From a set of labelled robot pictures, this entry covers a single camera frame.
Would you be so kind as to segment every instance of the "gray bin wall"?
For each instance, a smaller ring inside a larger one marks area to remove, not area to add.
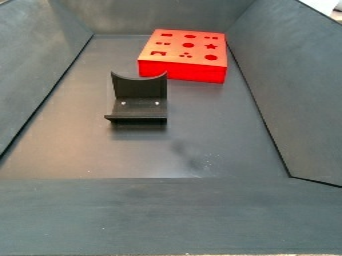
[[[61,0],[96,34],[225,31],[255,0]]]
[[[90,36],[54,0],[0,6],[0,155]]]
[[[342,26],[295,0],[257,0],[229,47],[293,177],[342,186]]]

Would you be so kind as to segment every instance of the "shape sorter hole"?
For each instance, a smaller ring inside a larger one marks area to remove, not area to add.
[[[154,44],[157,44],[157,45],[171,45],[171,43],[163,43],[163,42],[156,42]]]
[[[195,45],[193,45],[192,43],[184,43],[183,46],[184,46],[185,48],[192,48]]]
[[[188,52],[184,52],[183,54],[179,55],[179,57],[192,58],[192,55],[189,55]]]
[[[184,35],[185,38],[196,38],[193,35]]]
[[[217,56],[209,54],[209,55],[205,55],[204,58],[205,58],[207,60],[216,60],[216,59],[217,59]]]
[[[165,52],[152,51],[150,55],[161,55],[165,56]]]

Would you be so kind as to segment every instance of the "black object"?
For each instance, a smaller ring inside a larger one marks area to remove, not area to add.
[[[167,120],[167,73],[148,79],[129,79],[110,72],[114,91],[109,121],[165,122]]]

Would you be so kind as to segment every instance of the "dark gray surface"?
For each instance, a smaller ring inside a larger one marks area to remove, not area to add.
[[[342,254],[340,189],[305,181],[1,181],[0,194],[0,255]]]
[[[156,28],[223,32],[253,0],[60,0],[96,34],[144,34]]]
[[[342,185],[342,26],[293,0],[257,0],[229,47],[292,176]]]
[[[0,155],[90,36],[53,0],[0,6]]]
[[[285,177],[236,64],[223,85],[168,80],[165,129],[114,129],[110,71],[137,77],[145,36],[90,40],[1,159],[1,179]]]

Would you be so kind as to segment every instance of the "red block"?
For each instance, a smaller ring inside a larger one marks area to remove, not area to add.
[[[140,76],[223,83],[228,60],[221,33],[156,29],[137,58]]]

